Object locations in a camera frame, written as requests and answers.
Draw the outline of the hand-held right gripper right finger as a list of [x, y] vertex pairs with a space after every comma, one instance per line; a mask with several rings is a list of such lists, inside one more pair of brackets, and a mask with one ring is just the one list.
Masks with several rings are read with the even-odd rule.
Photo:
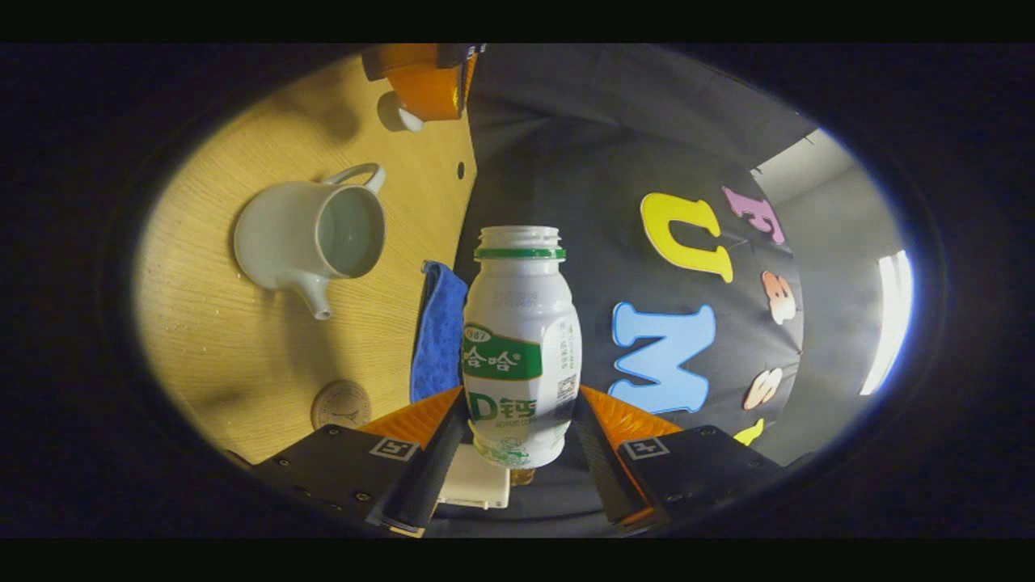
[[718, 427], [680, 428], [587, 386], [572, 428], [607, 520], [621, 530], [694, 527], [783, 475], [782, 466]]

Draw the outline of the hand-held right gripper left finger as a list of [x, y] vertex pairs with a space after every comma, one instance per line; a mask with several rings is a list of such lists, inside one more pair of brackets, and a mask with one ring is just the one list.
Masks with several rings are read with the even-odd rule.
[[325, 424], [252, 474], [355, 533], [420, 539], [468, 420], [456, 386], [360, 428]]

